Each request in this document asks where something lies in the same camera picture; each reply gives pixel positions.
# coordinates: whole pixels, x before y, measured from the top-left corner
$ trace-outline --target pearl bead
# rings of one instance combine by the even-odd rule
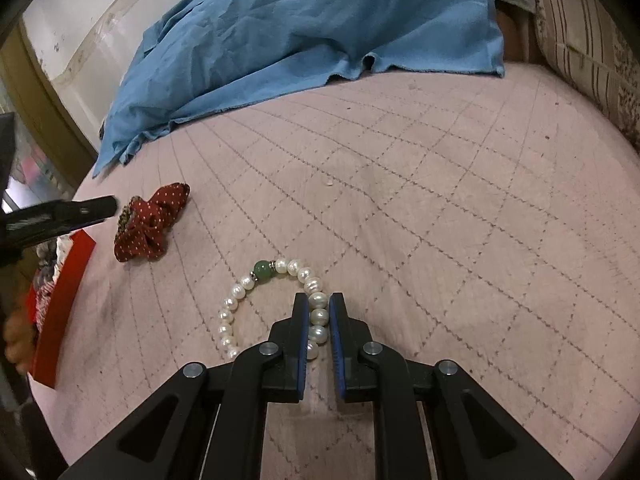
[[[286,274],[288,265],[289,260],[287,260],[286,258],[278,258],[276,260],[276,272],[278,274]]]
[[[220,344],[223,346],[223,348],[236,346],[236,338],[232,335],[223,335],[222,338],[220,338]]]
[[[231,312],[238,310],[238,300],[236,298],[225,298],[222,301],[222,308],[228,308]]]
[[[238,357],[239,353],[240,353],[240,349],[237,346],[226,347],[226,356],[229,359],[235,359],[236,357]]]
[[[329,297],[324,292],[314,292],[309,296],[309,307],[311,310],[315,308],[324,308],[329,303]]]
[[[302,267],[302,269],[298,271],[298,281],[300,283],[305,283],[306,280],[311,278],[314,274],[315,272],[313,271],[313,269],[309,267]]]
[[[302,269],[303,264],[302,264],[302,260],[291,260],[289,262],[289,265],[287,265],[287,270],[289,271],[289,274],[291,274],[292,276],[297,276],[298,272],[300,272],[300,269]]]
[[[322,291],[322,280],[320,278],[309,278],[305,282],[305,292],[309,295]]]
[[[315,325],[309,329],[309,341],[313,341],[316,344],[326,343],[329,337],[329,332],[324,326]]]
[[[220,311],[218,312],[218,319],[220,321],[224,321],[226,323],[233,323],[234,322],[234,315],[231,313],[231,311],[228,308],[221,308]]]
[[[236,298],[236,300],[242,300],[244,294],[244,286],[239,283],[235,283],[234,286],[231,287],[231,295]]]
[[[243,276],[242,278],[240,278],[240,285],[242,285],[242,288],[244,288],[244,290],[251,290],[252,288],[254,288],[254,279],[249,276]]]
[[[318,345],[313,341],[306,342],[306,360],[312,361],[318,357]]]
[[[329,322],[329,313],[324,308],[316,308],[309,314],[312,325],[325,326]]]
[[[234,334],[234,328],[229,325],[229,323],[221,323],[220,326],[218,327],[218,333],[220,335],[233,335]]]

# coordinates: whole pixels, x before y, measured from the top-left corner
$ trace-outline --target bracelet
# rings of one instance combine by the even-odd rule
[[[247,291],[252,290],[256,284],[266,283],[276,274],[287,273],[304,284],[304,290],[309,296],[311,327],[306,342],[306,358],[311,361],[318,357],[318,345],[325,343],[328,338],[326,324],[329,322],[329,312],[326,306],[329,297],[322,292],[322,280],[315,276],[313,269],[305,267],[301,260],[278,258],[270,262],[267,260],[257,262],[254,265],[254,270],[240,278],[240,283],[235,283],[231,287],[231,296],[222,301],[222,308],[218,312],[220,320],[218,334],[220,335],[220,344],[226,350],[226,356],[229,359],[235,359],[240,353],[232,326],[234,312],[238,309],[238,301],[242,300]]]

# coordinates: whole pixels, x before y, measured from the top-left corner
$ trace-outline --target blue cloth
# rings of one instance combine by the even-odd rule
[[[494,0],[182,0],[147,30],[94,176],[177,124],[372,71],[504,75]]]

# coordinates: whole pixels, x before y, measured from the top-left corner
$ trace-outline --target polka dot scrunchie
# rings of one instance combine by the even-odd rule
[[[119,262],[136,256],[148,259],[162,256],[164,230],[171,227],[189,197],[188,184],[175,182],[162,186],[148,202],[133,197],[125,206],[118,222],[114,254]]]

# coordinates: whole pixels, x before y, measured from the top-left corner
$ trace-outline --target white wall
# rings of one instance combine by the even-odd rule
[[[40,65],[96,148],[142,33],[178,1],[34,0],[24,13]]]

